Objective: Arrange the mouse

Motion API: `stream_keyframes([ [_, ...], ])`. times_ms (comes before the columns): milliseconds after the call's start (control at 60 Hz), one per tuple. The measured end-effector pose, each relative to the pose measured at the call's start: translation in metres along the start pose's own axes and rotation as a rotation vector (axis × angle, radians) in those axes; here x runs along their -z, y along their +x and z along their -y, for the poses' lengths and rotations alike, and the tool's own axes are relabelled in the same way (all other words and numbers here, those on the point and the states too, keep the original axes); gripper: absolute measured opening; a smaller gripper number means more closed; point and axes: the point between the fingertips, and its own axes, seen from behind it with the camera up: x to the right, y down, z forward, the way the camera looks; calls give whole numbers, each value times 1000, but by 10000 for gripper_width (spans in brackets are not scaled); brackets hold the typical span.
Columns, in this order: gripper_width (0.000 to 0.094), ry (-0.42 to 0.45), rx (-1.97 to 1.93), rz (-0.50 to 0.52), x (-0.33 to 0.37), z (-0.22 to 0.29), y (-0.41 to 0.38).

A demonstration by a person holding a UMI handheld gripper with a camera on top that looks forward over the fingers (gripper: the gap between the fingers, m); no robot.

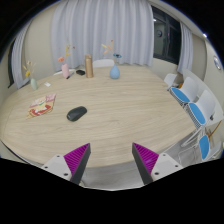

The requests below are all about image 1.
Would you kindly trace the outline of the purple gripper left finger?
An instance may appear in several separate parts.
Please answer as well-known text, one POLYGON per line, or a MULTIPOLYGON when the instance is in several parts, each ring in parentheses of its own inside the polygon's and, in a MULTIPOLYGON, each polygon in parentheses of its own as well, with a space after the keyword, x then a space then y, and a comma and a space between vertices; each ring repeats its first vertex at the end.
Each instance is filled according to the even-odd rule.
POLYGON ((87 143, 65 155, 55 155, 42 166, 42 169, 79 185, 90 154, 90 144, 87 143))

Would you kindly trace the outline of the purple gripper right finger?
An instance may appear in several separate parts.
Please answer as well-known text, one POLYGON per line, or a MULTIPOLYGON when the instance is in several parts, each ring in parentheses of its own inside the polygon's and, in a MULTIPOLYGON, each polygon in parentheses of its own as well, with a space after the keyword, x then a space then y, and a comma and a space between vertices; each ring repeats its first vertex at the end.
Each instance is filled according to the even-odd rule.
POLYGON ((157 154, 137 143, 132 144, 132 154, 145 185, 182 169, 167 153, 157 154))

